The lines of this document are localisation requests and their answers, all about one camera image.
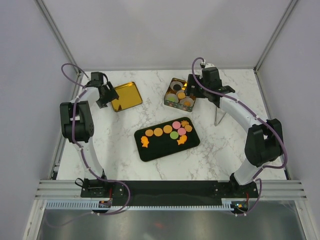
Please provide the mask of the green christmas cookie tin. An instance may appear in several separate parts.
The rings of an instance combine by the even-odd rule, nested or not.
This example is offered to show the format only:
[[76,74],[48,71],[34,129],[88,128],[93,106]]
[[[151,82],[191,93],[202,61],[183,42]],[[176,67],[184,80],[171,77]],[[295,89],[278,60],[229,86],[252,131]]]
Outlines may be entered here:
[[187,81],[172,78],[163,97],[163,103],[167,107],[192,112],[196,103],[195,96],[187,96],[185,90]]

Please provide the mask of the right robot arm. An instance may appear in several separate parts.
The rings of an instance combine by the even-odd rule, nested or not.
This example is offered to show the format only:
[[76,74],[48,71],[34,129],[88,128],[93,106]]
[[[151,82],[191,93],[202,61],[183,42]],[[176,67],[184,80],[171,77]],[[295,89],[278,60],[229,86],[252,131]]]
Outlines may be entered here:
[[207,99],[229,114],[246,132],[245,159],[229,178],[228,191],[233,197],[246,193],[247,185],[264,169],[286,166],[288,154],[281,122],[276,118],[262,119],[254,113],[232,87],[222,84],[216,67],[203,67],[200,75],[189,74],[184,92],[187,96]]

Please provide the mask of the black round cookie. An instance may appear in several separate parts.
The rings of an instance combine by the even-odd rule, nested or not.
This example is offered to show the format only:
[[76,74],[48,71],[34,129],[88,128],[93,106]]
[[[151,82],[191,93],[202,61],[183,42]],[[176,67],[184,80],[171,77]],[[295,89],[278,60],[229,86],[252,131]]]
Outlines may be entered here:
[[177,84],[177,83],[175,83],[173,86],[172,86],[172,89],[174,90],[174,91],[179,91],[179,90],[181,90],[181,86],[179,85],[179,84]]

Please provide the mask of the gold tin lid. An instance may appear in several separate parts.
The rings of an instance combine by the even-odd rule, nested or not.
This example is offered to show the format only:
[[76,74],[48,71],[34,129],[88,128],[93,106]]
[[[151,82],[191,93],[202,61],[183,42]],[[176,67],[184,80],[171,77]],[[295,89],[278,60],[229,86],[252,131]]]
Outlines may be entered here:
[[143,103],[141,94],[134,81],[116,86],[118,99],[111,101],[112,108],[115,112],[127,110]]

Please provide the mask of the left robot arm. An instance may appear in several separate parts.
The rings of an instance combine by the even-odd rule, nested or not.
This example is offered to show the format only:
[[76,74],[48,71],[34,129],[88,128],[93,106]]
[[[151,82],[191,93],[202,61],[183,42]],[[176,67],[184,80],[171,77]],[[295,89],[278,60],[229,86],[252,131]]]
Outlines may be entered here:
[[81,187],[82,198],[106,198],[112,191],[112,182],[107,180],[99,163],[94,143],[95,132],[91,107],[106,108],[119,95],[105,73],[92,72],[91,78],[81,93],[73,100],[59,106],[62,135],[77,150],[85,177],[77,178],[75,184]]

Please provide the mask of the metal serving tongs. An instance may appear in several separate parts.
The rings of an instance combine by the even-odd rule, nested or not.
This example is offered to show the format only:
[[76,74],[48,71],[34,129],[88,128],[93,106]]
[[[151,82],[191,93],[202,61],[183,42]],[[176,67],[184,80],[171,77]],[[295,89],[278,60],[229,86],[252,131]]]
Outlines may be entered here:
[[218,107],[215,107],[215,113],[214,113],[214,126],[217,127],[219,123],[222,121],[224,116],[226,115],[226,112]]

